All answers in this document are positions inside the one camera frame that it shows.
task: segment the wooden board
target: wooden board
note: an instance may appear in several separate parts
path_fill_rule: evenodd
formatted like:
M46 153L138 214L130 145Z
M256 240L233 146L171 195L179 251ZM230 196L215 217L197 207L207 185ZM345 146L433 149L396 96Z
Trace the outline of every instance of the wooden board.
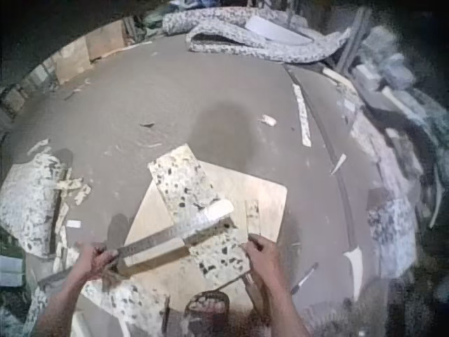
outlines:
M247 230L245 201L256 199L260 210L260 232L276 241L286 203L286 187L202 161L200 164L218 194L229 199L234 205L235 210L231 216L234 224L241 230ZM173 220L156 183L152 181L131 226L126 244L172 224ZM151 287L152 283L163 284L170 294L170 307L180 312L184 311L193 295L213 288L189 256L187 248L179 249L162 260L152 260L134 266L128 272L135 274L134 277L148 287ZM241 280L225 287L223 291L229 296L233 311L247 312L253 307Z
M115 49L123 48L126 44L123 38L122 21L109 23L86 34L86 44L91 60L100 58Z
M60 51L54 53L52 59L55 63L59 84L63 84L92 68L85 37L80 37L67 44Z

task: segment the hand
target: hand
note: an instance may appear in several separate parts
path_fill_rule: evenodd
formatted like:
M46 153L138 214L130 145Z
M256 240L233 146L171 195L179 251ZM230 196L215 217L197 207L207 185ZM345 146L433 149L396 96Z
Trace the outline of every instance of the hand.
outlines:
M76 281L87 282L101 277L105 267L119 254L117 250L106 251L104 244L82 244L78 260L70 276Z
M242 248L248 254L253 271L269 292L288 291L276 244L256 234L249 234L248 240Z

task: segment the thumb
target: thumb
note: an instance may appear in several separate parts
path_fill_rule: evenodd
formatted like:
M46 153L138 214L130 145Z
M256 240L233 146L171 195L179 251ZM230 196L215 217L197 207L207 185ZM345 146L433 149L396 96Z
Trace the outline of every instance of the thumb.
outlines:
M253 260L256 256L261 254L260 251L254 245L254 243L252 243L251 241L242 244L241 248L245 251L250 260Z
M117 250L104 251L95 258L95 262L99 268L104 268L108 263L112 262L118 255L119 252Z

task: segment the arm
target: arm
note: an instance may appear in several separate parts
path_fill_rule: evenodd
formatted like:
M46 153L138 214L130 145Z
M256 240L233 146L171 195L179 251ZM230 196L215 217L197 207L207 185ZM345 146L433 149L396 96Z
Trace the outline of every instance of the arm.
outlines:
M253 272L267 287L273 336L310 337L293 305L276 244L255 234L250 234L249 240L243 249L248 254Z
M50 297L47 308L37 319L33 336L70 336L72 316L84 284L101 276L105 266L117 257L117 251L84 245L62 290Z

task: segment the concrete floor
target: concrete floor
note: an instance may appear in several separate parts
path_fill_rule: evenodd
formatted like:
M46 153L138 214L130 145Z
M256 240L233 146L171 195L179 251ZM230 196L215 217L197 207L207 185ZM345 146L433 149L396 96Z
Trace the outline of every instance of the concrete floor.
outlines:
M279 245L290 283L319 262L294 296L299 311L351 298L351 268L342 255L348 249L346 223L337 181L329 174L333 165L310 116L312 147L301 143L290 77L273 62L187 52L184 39L162 38L111 56L56 92L29 101L6 139L4 158L27 161L27 150L44 138L51 139L55 151L68 149L74 175L93 187L87 201L69 212L69 219L83 224L80 230L67 229L69 243L107 239L118 245L128 225L109 224L117 214L132 222L151 180L147 163L189 143L200 160L288 188ZM348 157L341 171L366 283L375 276L366 199L378 183L377 171L351 139L334 86L307 70L298 69L296 75L337 156ZM64 100L87 77L91 85ZM273 128L262 124L258 119L263 114L278 124ZM155 123L151 129L140 126L150 122ZM94 336L120 336L113 317L95 310L87 300L80 306L96 312L86 315Z

